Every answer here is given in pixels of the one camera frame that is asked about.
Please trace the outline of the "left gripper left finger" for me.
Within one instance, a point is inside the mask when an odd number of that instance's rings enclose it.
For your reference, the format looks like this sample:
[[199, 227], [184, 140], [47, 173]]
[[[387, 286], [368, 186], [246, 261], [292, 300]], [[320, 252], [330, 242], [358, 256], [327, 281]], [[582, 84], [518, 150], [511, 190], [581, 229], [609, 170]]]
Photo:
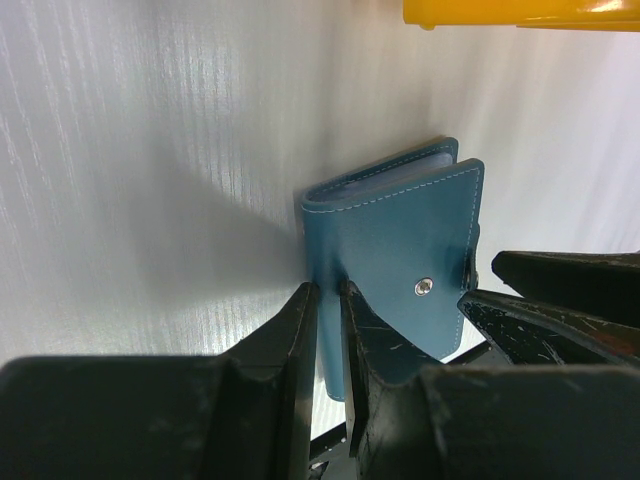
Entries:
[[32, 356], [1, 370], [5, 479], [303, 479], [318, 290], [215, 356]]

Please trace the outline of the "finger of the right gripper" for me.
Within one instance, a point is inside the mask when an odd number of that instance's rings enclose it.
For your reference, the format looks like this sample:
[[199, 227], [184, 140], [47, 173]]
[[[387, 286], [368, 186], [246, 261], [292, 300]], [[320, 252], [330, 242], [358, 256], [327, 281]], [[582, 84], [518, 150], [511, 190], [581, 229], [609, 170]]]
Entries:
[[510, 364], [639, 366], [637, 327], [485, 290], [458, 308]]
[[492, 271], [528, 300], [639, 326], [639, 254], [502, 251]]

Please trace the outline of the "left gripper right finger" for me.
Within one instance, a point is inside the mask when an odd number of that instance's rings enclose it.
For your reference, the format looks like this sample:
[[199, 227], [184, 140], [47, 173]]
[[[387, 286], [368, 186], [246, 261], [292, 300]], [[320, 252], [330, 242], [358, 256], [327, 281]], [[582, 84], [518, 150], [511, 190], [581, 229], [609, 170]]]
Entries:
[[635, 479], [639, 366], [443, 364], [341, 289], [361, 479]]

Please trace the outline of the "blue leather card holder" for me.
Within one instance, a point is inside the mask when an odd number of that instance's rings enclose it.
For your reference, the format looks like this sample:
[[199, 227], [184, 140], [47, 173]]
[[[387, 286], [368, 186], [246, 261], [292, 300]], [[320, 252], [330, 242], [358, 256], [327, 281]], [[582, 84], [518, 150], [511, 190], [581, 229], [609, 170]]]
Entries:
[[461, 343], [461, 296], [475, 265], [484, 165], [461, 160], [452, 137], [307, 190], [301, 198], [307, 270], [320, 289], [319, 354], [327, 394], [345, 397], [340, 286], [426, 354]]

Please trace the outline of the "yellow plastic bin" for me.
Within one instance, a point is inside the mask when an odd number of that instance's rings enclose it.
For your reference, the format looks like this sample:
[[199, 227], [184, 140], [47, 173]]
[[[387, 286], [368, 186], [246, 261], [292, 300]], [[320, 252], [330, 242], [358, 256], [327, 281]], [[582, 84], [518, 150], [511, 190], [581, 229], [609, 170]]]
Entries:
[[510, 25], [637, 32], [639, 0], [404, 0], [403, 19], [427, 30]]

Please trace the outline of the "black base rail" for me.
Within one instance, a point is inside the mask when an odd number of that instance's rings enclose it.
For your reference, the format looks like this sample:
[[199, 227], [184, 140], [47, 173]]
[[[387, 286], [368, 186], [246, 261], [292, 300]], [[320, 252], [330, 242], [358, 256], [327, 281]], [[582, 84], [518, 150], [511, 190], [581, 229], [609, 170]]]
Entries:
[[[477, 366], [499, 363], [500, 356], [488, 342], [482, 342], [449, 362], [450, 365]], [[311, 441], [307, 478], [311, 480], [356, 480], [358, 478], [356, 462], [348, 455], [345, 422]]]

